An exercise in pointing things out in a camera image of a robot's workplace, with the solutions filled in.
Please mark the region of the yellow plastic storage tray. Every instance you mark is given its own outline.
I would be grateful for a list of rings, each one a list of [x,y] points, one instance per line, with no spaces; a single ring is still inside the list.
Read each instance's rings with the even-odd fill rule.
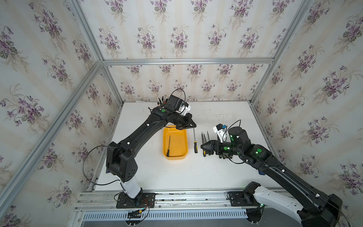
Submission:
[[[166,156],[169,136],[171,135],[170,157]],[[181,160],[188,154],[188,139],[186,130],[177,130],[175,125],[164,128],[163,131],[163,155],[168,160]]]

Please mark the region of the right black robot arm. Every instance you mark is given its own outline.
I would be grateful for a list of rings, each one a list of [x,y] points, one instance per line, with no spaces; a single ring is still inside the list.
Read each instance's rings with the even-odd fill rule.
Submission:
[[[232,127],[223,130],[218,140],[201,145],[207,154],[230,158],[237,155],[242,163],[269,176],[290,196],[250,182],[241,192],[230,192],[227,197],[232,206],[247,206],[250,223],[261,220],[265,206],[271,207],[300,223],[303,227],[334,227],[341,217],[343,202],[335,194],[327,195],[311,186],[286,168],[267,148],[253,144],[246,130]]]

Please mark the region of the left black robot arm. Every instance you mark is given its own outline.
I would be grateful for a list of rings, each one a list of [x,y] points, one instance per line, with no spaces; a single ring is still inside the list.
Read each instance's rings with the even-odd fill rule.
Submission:
[[[130,199],[137,199],[142,195],[142,188],[135,175],[138,170],[135,157],[149,139],[164,128],[168,123],[174,124],[177,130],[186,130],[196,127],[189,113],[191,107],[186,104],[182,111],[173,106],[162,104],[151,110],[150,115],[133,133],[119,143],[108,145],[106,156],[106,169],[117,177],[123,192]]]

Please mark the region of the pens in cup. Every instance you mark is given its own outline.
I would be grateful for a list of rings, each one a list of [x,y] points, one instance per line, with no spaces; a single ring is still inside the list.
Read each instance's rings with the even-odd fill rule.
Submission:
[[[162,96],[162,97],[158,97],[158,98],[157,98],[157,104],[158,104],[158,105],[166,104],[166,103],[167,103],[167,100],[168,100],[168,98],[167,98],[167,97],[164,97],[164,96]]]

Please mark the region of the aluminium mounting rail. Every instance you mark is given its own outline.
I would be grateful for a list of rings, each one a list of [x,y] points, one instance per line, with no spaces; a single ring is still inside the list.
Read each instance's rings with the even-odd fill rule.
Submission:
[[[229,192],[241,192],[243,188],[232,189],[205,189],[205,190],[145,190],[145,193],[154,193],[154,207],[151,210],[195,210],[231,208],[228,200]],[[78,194],[74,205],[77,211],[116,211],[137,210],[135,207],[123,205],[117,208],[118,191],[92,191]]]

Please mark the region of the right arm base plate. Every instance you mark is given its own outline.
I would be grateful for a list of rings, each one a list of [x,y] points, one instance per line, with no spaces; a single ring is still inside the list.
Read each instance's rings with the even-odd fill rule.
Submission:
[[[232,207],[256,206],[254,197],[251,194],[240,192],[228,192],[226,195]]]

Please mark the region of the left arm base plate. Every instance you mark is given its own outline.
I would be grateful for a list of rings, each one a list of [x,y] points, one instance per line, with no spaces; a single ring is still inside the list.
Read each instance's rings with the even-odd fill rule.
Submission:
[[[127,208],[154,208],[155,206],[155,193],[140,193],[135,198],[130,198],[126,193],[120,193],[117,195],[116,208],[127,209]]]

